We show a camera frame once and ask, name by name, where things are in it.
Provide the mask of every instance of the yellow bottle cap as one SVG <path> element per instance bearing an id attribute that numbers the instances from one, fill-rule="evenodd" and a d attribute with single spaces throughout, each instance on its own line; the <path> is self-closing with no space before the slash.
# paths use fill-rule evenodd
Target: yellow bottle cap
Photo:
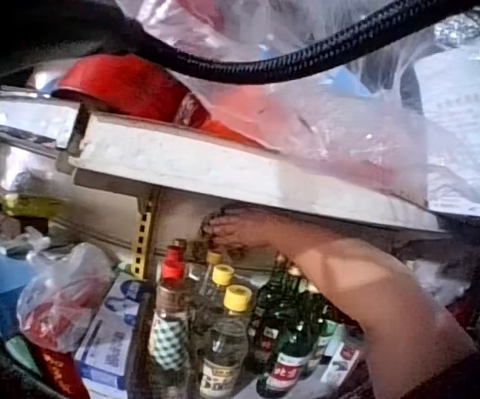
<path id="1" fill-rule="evenodd" d="M 226 264 L 217 264 L 212 272 L 212 281 L 217 285 L 229 285 L 234 269 Z"/>
<path id="2" fill-rule="evenodd" d="M 206 262 L 211 265 L 220 264 L 221 254 L 218 254 L 217 252 L 208 251 L 206 253 Z"/>
<path id="3" fill-rule="evenodd" d="M 233 312 L 244 312 L 249 307 L 253 292 L 243 285 L 230 285 L 225 291 L 223 305 Z"/>

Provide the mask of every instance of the plastic bag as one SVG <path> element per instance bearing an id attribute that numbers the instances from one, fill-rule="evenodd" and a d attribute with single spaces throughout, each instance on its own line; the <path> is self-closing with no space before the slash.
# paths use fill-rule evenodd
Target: plastic bag
<path id="1" fill-rule="evenodd" d="M 56 352 L 76 350 L 111 282 L 110 259 L 88 243 L 54 264 L 42 256 L 27 259 L 41 272 L 17 302 L 22 334 Z"/>
<path id="2" fill-rule="evenodd" d="M 250 61 L 328 37 L 387 3 L 144 0 L 137 19 L 150 34 L 181 50 Z M 241 133 L 320 173 L 420 205 L 453 195 L 480 204 L 480 153 L 449 124 L 423 117 L 420 82 L 413 69 L 417 60 L 452 48 L 452 43 L 444 44 L 445 32 L 456 37 L 464 25 L 458 22 L 452 28 L 445 23 L 298 81 L 233 86 L 177 77 L 224 131 Z M 480 21 L 474 24 L 480 27 Z M 455 46 L 469 42 L 480 46 L 480 29 Z M 467 61 L 480 58 L 469 55 Z"/>

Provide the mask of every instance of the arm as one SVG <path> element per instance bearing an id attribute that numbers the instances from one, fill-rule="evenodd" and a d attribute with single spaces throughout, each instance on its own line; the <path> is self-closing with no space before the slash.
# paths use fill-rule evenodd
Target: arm
<path id="1" fill-rule="evenodd" d="M 213 220 L 225 245 L 270 245 L 298 264 L 369 342 L 378 398 L 397 398 L 474 352 L 471 338 L 396 258 L 357 239 L 258 210 Z"/>

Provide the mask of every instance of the yellow shelf bracket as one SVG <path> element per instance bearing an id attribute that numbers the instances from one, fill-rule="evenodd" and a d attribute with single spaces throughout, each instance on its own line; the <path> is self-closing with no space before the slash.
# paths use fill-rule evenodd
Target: yellow shelf bracket
<path id="1" fill-rule="evenodd" d="M 153 239 L 160 189 L 152 187 L 147 194 L 138 197 L 138 210 L 141 217 L 136 239 L 132 244 L 131 273 L 141 280 L 149 277 L 147 273 L 149 262 L 151 261 L 151 241 Z"/>

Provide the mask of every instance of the hand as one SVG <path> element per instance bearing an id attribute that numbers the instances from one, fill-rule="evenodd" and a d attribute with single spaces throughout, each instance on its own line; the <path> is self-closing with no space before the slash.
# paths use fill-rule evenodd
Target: hand
<path id="1" fill-rule="evenodd" d="M 229 209 L 225 216 L 210 220 L 204 231 L 214 235 L 216 245 L 260 247 L 269 245 L 275 231 L 287 218 L 261 209 Z"/>

